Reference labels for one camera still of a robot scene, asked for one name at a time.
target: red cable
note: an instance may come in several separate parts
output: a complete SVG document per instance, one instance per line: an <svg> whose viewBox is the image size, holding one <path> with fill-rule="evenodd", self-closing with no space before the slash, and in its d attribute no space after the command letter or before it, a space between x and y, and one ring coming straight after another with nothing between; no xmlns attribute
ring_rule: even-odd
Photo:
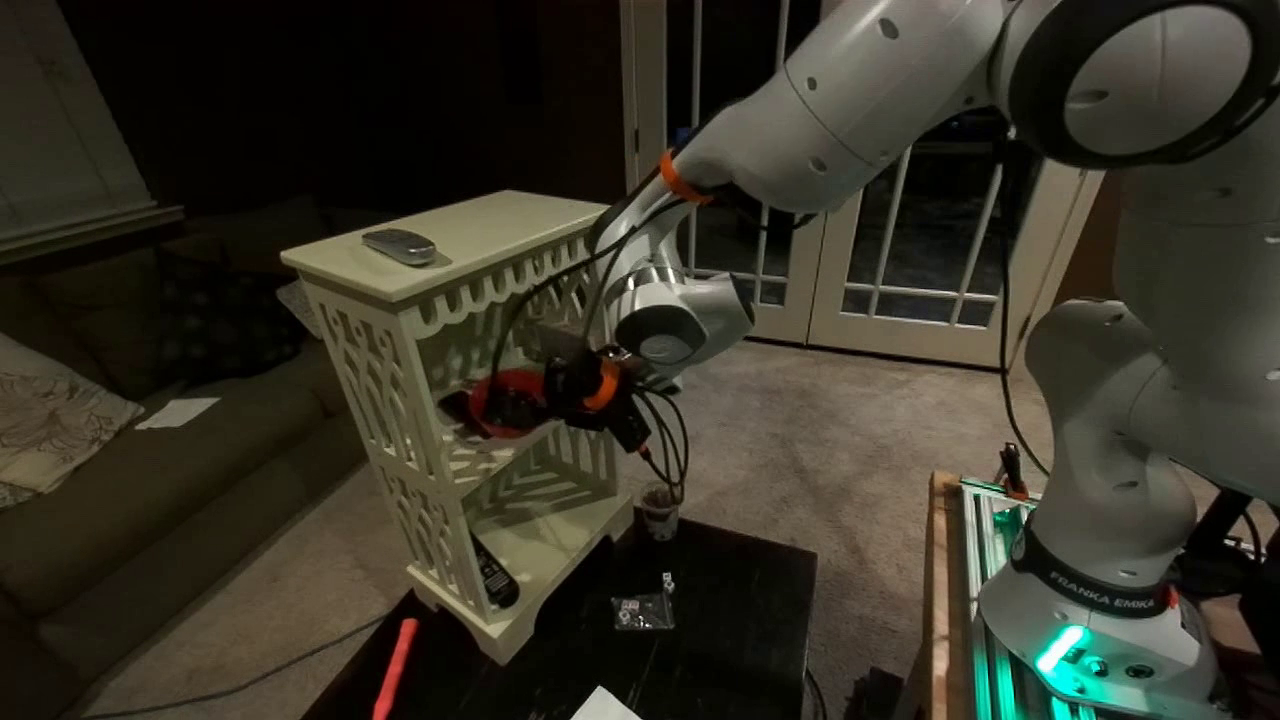
<svg viewBox="0 0 1280 720"><path fill-rule="evenodd" d="M403 614L398 621L398 634L396 634L396 653L393 653L388 671L383 671L383 687L372 698L372 720L388 720L393 714L412 641L417 641L417 614Z"/></svg>

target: green light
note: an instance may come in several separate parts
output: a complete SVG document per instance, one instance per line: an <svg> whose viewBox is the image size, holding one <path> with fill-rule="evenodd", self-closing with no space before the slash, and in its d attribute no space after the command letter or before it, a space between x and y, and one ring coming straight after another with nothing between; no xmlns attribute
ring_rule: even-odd
<svg viewBox="0 0 1280 720"><path fill-rule="evenodd" d="M1060 665L1080 641L1082 641L1082 628L1080 628L1080 625L1068 625L1068 628L1048 644L1048 653L1037 655L1040 676L1052 676L1057 665Z"/></svg>

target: couch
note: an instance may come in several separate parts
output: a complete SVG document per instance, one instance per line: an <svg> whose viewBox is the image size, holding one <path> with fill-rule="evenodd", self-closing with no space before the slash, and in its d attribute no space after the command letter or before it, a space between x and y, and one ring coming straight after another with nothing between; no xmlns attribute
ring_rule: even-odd
<svg viewBox="0 0 1280 720"><path fill-rule="evenodd" d="M106 250L0 268L0 330L160 408L218 394L165 433L123 427L56 492L0 507L0 714L64 714L126 653L213 590L359 460L359 435L317 340L270 369L160 369L173 273L274 279L311 216L253 213Z"/></svg>

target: red object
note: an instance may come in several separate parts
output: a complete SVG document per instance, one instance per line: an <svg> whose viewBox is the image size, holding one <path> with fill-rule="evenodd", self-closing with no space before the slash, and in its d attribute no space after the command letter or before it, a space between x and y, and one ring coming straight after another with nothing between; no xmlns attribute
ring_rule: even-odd
<svg viewBox="0 0 1280 720"><path fill-rule="evenodd" d="M417 614L403 614L398 621L398 634L396 634L396 653L393 653L388 671L383 671L383 687L372 698L372 720L388 720L393 714L412 641L417 641Z"/></svg>
<svg viewBox="0 0 1280 720"><path fill-rule="evenodd" d="M596 394L583 394L583 410L598 417L617 400L618 386L625 386L625 371L617 365L605 365Z"/></svg>
<svg viewBox="0 0 1280 720"><path fill-rule="evenodd" d="M499 435L499 439L528 435L534 422L549 418L542 371L541 369L494 371L494 379L444 394L439 408L481 435Z"/></svg>

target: black table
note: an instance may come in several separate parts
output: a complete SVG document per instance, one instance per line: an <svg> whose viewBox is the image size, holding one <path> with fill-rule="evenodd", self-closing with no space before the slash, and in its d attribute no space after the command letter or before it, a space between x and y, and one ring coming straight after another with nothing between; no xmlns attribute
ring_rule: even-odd
<svg viewBox="0 0 1280 720"><path fill-rule="evenodd" d="M661 573L676 581L676 633L617 633L612 597L661 590ZM403 597L308 714L367 714L398 621L420 614L396 697L403 720L569 720L596 683L643 720L794 720L811 575L811 550L708 525L679 525L671 542L631 532L578 563L506 668Z"/></svg>

